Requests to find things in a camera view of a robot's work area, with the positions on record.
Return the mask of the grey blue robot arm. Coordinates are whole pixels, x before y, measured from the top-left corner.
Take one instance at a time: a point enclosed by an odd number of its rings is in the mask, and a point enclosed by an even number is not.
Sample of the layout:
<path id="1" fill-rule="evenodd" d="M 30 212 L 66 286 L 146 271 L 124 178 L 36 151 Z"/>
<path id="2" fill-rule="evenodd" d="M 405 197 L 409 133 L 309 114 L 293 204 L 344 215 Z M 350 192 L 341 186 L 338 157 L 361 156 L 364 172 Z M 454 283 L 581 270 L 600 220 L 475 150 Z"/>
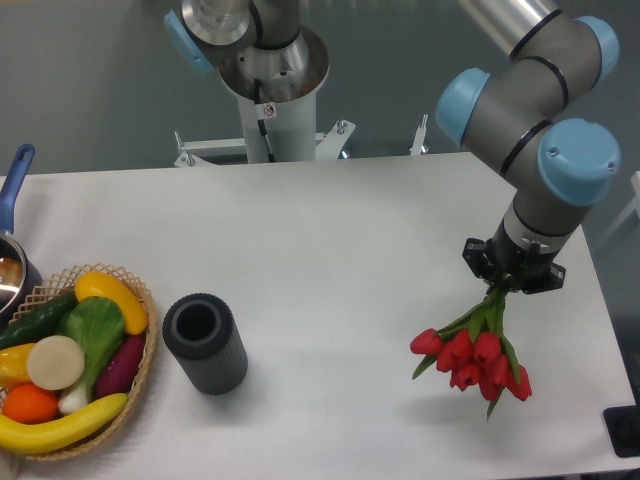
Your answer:
<path id="1" fill-rule="evenodd" d="M 491 290 L 555 290 L 555 263 L 590 208 L 608 192 L 620 148 L 599 124 L 562 119 L 562 111 L 615 67 L 618 39 L 594 17 L 572 19 L 551 1 L 466 1 L 464 10 L 509 56 L 494 77 L 456 76 L 435 119 L 515 188 L 495 234 L 470 238 L 463 256 Z M 236 97 L 252 163 L 336 157 L 336 133 L 316 134 L 316 94 L 329 71 L 327 49 L 302 26 L 295 1 L 184 1 L 164 18 L 183 60 L 217 71 Z"/>

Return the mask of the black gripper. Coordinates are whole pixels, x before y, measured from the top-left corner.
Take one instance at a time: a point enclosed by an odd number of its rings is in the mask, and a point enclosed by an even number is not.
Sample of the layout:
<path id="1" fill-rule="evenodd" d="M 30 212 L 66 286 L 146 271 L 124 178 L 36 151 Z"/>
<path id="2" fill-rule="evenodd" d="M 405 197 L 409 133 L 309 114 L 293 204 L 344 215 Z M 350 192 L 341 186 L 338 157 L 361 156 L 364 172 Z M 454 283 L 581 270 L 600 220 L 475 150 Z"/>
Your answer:
<path id="1" fill-rule="evenodd" d="M 566 269 L 554 262 L 555 253 L 544 253 L 537 241 L 521 248 L 502 234 L 486 241 L 468 238 L 462 257 L 474 276 L 488 285 L 488 293 L 500 287 L 538 294 L 564 285 Z"/>

